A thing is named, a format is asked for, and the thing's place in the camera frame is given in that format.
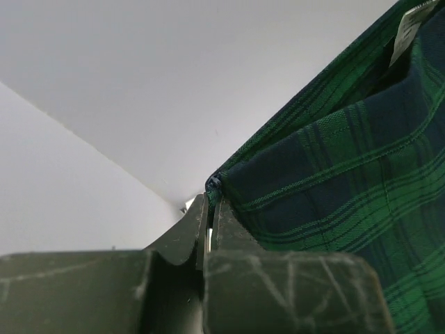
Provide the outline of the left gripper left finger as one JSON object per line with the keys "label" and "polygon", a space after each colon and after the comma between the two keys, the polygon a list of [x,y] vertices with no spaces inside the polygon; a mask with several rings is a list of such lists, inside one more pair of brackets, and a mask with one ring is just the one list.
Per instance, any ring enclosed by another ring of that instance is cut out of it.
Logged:
{"label": "left gripper left finger", "polygon": [[166,262],[175,266],[192,259],[197,267],[202,267],[206,253],[208,213],[207,194],[198,194],[184,216],[146,249],[156,251]]}

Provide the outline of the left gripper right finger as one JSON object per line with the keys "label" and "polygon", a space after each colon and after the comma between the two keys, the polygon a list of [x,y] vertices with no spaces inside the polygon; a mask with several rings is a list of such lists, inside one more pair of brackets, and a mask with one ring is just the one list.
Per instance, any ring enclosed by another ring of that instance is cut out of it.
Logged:
{"label": "left gripper right finger", "polygon": [[265,251],[250,232],[237,220],[228,200],[216,205],[213,216],[210,251]]}

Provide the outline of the dark green skirt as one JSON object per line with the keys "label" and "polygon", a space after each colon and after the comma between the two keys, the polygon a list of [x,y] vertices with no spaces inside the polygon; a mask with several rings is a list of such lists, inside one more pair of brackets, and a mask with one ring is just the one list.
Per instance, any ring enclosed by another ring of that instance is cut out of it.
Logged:
{"label": "dark green skirt", "polygon": [[363,257],[398,333],[443,333],[444,2],[396,2],[205,189],[269,250]]}

